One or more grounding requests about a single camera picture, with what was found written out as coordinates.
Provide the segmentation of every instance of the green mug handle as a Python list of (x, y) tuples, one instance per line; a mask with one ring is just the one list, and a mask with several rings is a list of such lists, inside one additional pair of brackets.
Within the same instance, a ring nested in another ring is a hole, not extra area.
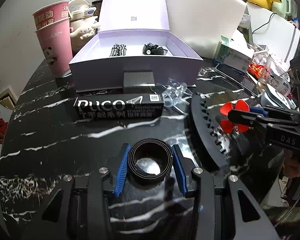
[(286, 15), (291, 15), (292, 14), (292, 4), (291, 4), (291, 0), (286, 0), (286, 2), (288, 2), (288, 10), (286, 7)]

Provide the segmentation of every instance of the panda logo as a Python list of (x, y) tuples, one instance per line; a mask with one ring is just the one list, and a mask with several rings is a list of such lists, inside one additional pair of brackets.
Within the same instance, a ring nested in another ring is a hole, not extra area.
[(51, 47), (44, 48), (43, 54), (44, 54), (45, 58), (47, 59), (47, 62), (49, 65), (53, 65), (53, 63), (55, 63), (58, 60), (58, 56), (55, 56), (53, 54), (53, 50)]

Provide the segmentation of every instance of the rolled black belt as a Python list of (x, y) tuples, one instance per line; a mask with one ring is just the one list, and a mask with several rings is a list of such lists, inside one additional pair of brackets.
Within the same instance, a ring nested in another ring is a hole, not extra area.
[[(142, 158), (150, 158), (160, 168), (159, 174), (150, 174), (143, 171), (137, 164)], [(170, 173), (173, 162), (171, 147), (158, 139), (143, 139), (136, 142), (128, 153), (128, 168), (135, 181), (140, 184), (158, 183)]]

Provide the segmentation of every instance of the red propeller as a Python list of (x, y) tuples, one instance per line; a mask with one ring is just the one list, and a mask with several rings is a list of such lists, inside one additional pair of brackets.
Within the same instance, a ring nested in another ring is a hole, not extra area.
[[(220, 108), (220, 113), (228, 116), (228, 113), (233, 109), (232, 103), (227, 102)], [(237, 103), (235, 104), (234, 109), (236, 110), (242, 110), (242, 111), (249, 111), (248, 104), (243, 101), (242, 99), (239, 99)], [(236, 123), (231, 122), (229, 119), (221, 120), (221, 128), (226, 133), (231, 133), (233, 131), (233, 128), (235, 127)], [(246, 132), (249, 127), (243, 124), (237, 124), (238, 125), (238, 131), (239, 132)]]

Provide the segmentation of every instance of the stacked cups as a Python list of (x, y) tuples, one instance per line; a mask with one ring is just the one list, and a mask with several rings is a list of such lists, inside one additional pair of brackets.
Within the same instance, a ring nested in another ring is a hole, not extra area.
[(56, 2), (33, 14), (41, 49), (56, 78), (70, 72), (72, 50), (68, 3), (69, 0)]

